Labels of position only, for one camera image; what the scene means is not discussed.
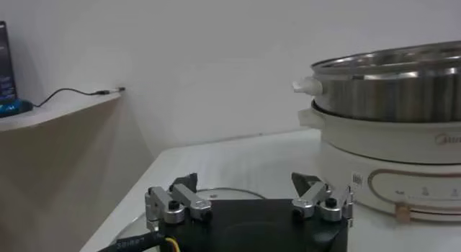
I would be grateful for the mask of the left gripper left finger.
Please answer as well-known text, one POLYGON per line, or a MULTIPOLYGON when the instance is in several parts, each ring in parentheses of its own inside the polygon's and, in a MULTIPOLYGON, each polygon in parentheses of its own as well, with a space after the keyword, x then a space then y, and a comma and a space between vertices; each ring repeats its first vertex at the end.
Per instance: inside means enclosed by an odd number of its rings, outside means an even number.
POLYGON ((197 173, 176 178, 167 190, 161 186, 149 187, 145 193, 146 227, 156 230, 157 222, 179 225, 189 215, 193 220, 209 223, 212 203, 197 195, 197 173))

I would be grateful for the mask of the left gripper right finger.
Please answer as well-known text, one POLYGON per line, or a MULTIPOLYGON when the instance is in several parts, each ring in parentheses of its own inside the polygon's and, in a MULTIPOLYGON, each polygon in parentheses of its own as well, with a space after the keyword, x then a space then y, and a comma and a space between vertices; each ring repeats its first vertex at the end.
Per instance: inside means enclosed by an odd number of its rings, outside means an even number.
POLYGON ((292 183, 298 194, 291 201, 292 222, 302 225, 315 216, 327 223, 345 220, 353 226, 354 192, 349 185, 334 187, 317 176, 293 172, 292 183))

